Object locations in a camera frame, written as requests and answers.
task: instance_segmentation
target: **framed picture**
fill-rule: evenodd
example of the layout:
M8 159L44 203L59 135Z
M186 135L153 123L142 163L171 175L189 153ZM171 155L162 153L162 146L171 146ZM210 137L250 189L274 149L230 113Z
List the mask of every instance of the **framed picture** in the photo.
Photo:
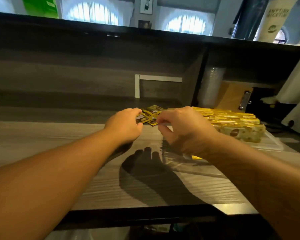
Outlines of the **framed picture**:
M151 29L151 22L145 20L138 21L138 28Z
M140 0L140 13L152 14L153 0Z

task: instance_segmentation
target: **forearm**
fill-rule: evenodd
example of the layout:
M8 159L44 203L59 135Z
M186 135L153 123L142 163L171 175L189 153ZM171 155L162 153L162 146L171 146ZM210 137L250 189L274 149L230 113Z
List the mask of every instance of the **forearm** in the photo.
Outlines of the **forearm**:
M0 239L44 238L119 145L101 130L0 168Z
M222 134L212 144L200 156L223 172L283 239L300 239L300 168Z

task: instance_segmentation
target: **hand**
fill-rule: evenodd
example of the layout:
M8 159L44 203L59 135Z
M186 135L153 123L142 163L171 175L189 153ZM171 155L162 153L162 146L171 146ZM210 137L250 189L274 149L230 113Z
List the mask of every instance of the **hand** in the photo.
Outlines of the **hand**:
M121 145L130 143L136 140L142 132L143 124L136 124L136 117L141 112L138 108L119 111L108 119L104 129L112 133Z
M218 146L224 136L191 107L164 110L157 122L159 131L168 143L189 155L205 155L209 148ZM160 125L165 122L171 123L173 132L166 125Z

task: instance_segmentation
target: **person's left hand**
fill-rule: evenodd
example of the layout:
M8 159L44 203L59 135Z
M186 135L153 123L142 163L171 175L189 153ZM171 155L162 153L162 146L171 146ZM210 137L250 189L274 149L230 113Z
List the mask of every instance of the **person's left hand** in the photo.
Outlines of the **person's left hand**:
M112 133L120 144L130 143L136 140L141 132L143 124L136 124L136 117L141 109L127 108L112 115L105 123L104 129Z

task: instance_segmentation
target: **person's right hand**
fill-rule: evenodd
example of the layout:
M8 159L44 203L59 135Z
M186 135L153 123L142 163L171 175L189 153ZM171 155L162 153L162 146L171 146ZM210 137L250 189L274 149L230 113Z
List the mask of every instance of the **person's right hand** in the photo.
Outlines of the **person's right hand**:
M158 116L157 122L159 131L168 143L189 155L205 155L224 136L191 107L164 110ZM161 123L171 123L173 132Z

